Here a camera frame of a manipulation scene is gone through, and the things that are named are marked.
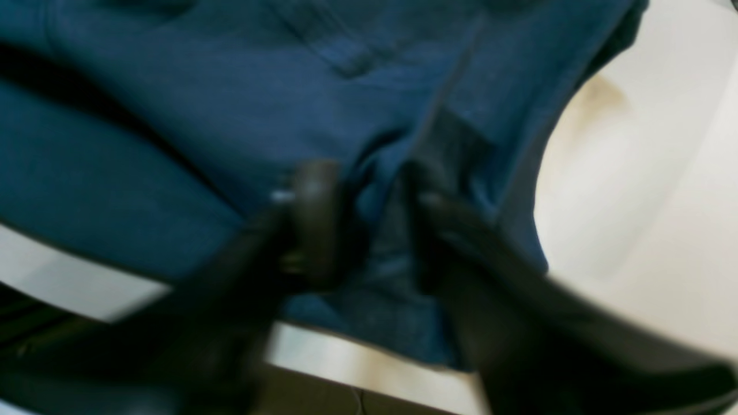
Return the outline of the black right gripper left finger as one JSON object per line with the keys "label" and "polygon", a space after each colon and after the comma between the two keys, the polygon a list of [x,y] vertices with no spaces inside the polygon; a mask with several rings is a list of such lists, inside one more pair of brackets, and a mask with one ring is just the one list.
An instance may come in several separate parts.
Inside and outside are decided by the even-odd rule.
{"label": "black right gripper left finger", "polygon": [[340,166],[301,163],[194,277],[109,326],[2,366],[2,400],[38,414],[246,414],[288,296],[339,284]]}

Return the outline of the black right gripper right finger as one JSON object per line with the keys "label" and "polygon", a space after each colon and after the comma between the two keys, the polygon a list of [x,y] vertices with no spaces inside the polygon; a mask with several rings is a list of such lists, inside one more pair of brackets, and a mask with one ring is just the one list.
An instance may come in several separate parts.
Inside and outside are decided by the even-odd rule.
{"label": "black right gripper right finger", "polygon": [[421,288],[495,414],[724,414],[726,359],[627,323],[535,268],[418,163],[404,206]]}

